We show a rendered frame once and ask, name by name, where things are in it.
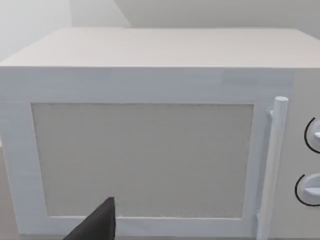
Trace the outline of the white microwave knob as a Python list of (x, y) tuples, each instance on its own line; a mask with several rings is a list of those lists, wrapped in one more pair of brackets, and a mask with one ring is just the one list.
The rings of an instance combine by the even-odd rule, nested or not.
[(313, 117), (307, 123), (303, 138), (308, 149), (320, 155), (320, 120)]
[(295, 183), (294, 195), (302, 205), (320, 208), (320, 172), (302, 174)]

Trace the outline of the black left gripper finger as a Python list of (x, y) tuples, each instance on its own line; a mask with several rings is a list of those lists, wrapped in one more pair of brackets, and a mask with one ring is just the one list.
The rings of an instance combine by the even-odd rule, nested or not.
[(116, 206), (108, 197), (62, 240), (115, 240)]

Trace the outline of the pale microwave door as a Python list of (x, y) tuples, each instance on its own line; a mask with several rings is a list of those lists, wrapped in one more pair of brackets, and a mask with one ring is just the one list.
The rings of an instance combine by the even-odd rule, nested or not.
[(66, 235), (106, 198), (126, 237), (251, 237), (270, 68), (0, 67), (18, 232)]

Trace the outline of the pale microwave oven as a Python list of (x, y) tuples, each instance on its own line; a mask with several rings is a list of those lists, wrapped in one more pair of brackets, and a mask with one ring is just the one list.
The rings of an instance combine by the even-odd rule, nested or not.
[[(218, 68), (284, 69), (293, 71), (272, 209), (271, 239), (320, 240), (320, 207), (308, 207), (295, 197), (303, 174), (320, 173), (320, 154), (304, 141), (307, 123), (320, 120), (320, 40), (295, 29), (142, 29), (64, 28), (0, 62), (1, 67), (71, 68)], [(268, 142), (259, 174), (253, 233), (265, 177)]]

